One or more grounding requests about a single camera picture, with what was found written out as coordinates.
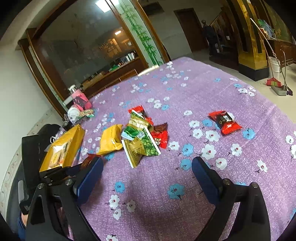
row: pink bottle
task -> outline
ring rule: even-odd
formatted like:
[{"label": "pink bottle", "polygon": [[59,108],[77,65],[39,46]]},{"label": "pink bottle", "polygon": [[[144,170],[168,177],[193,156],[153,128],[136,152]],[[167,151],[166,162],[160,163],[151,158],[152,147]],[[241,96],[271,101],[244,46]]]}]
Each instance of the pink bottle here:
[{"label": "pink bottle", "polygon": [[85,94],[83,94],[75,85],[70,86],[68,90],[73,98],[73,102],[77,105],[80,111],[83,111],[84,109],[89,110],[92,107],[91,102],[89,102]]}]

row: blue gripper pad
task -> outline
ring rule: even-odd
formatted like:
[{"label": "blue gripper pad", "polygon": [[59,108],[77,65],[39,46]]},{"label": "blue gripper pad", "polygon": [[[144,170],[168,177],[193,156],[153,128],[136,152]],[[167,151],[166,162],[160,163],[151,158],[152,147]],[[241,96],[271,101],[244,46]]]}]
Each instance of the blue gripper pad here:
[{"label": "blue gripper pad", "polygon": [[78,186],[76,200],[78,206],[87,202],[96,182],[102,175],[103,168],[103,160],[99,158]]},{"label": "blue gripper pad", "polygon": [[211,178],[207,174],[205,169],[208,169],[209,171],[213,171],[213,172],[215,172],[215,171],[211,170],[201,158],[200,159],[203,163],[200,163],[198,158],[200,158],[200,157],[195,157],[192,160],[193,174],[195,175],[196,179],[198,180],[198,183],[200,184],[209,203],[214,204],[216,206],[220,201],[219,192],[218,192],[218,189],[216,188],[216,186],[214,185],[214,183],[212,182]]}]

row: gold column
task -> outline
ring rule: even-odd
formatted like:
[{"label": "gold column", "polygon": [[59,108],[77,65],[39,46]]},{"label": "gold column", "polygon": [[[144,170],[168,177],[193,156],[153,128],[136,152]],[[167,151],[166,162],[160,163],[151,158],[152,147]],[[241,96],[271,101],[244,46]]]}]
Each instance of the gold column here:
[{"label": "gold column", "polygon": [[267,67],[266,53],[259,32],[251,22],[258,22],[249,0],[220,0],[225,7],[237,42],[239,64],[253,70]]}]

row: door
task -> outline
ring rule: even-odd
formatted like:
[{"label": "door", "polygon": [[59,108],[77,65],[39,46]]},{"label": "door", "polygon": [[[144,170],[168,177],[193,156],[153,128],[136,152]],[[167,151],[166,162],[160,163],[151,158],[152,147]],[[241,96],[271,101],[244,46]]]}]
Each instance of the door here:
[{"label": "door", "polygon": [[208,44],[202,34],[202,26],[194,9],[180,9],[174,12],[180,22],[191,51],[199,51],[207,48]]}]

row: air vent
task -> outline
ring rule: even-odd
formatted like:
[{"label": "air vent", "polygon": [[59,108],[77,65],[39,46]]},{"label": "air vent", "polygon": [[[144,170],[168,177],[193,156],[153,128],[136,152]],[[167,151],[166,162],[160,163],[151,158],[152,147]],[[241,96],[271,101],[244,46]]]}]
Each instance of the air vent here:
[{"label": "air vent", "polygon": [[143,10],[147,14],[147,16],[152,16],[152,15],[164,12],[159,2],[154,2],[144,6]]}]

